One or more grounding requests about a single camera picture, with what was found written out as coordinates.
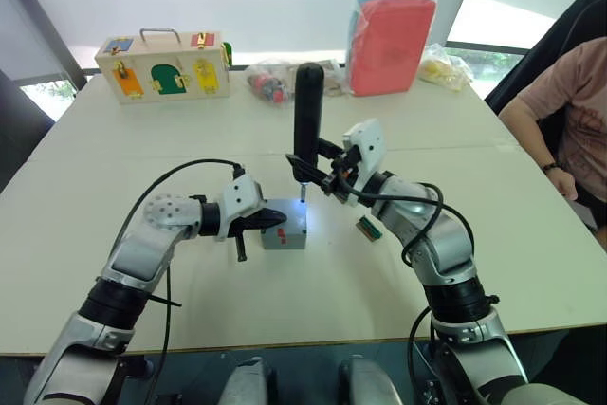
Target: black pole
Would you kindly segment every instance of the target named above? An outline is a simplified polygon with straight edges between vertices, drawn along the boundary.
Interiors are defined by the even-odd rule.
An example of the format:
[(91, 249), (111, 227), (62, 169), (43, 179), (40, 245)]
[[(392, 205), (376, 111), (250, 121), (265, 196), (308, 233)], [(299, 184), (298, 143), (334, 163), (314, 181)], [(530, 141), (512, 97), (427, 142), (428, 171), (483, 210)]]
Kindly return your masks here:
[(78, 90), (86, 84), (86, 77), (74, 56), (65, 45), (61, 35), (53, 26), (38, 0), (19, 0), (33, 25), (38, 29), (51, 52), (55, 55), (70, 81)]

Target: clear plastic bag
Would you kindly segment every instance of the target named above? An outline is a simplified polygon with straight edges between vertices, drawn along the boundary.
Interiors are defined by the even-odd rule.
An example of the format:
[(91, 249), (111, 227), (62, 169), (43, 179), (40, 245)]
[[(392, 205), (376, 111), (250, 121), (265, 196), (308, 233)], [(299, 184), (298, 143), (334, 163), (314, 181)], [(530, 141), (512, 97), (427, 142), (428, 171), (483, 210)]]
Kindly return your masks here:
[[(275, 105), (287, 105), (295, 101), (295, 76), (304, 62), (262, 61), (245, 70), (248, 87), (261, 100)], [(343, 69), (337, 61), (320, 61), (324, 70), (324, 95), (343, 93)]]
[(472, 70), (461, 57), (450, 56), (445, 48), (435, 43), (426, 47), (417, 71), (419, 79), (462, 90), (472, 81)]
[(346, 80), (354, 95), (408, 90), (430, 31), (436, 0), (350, 0)]

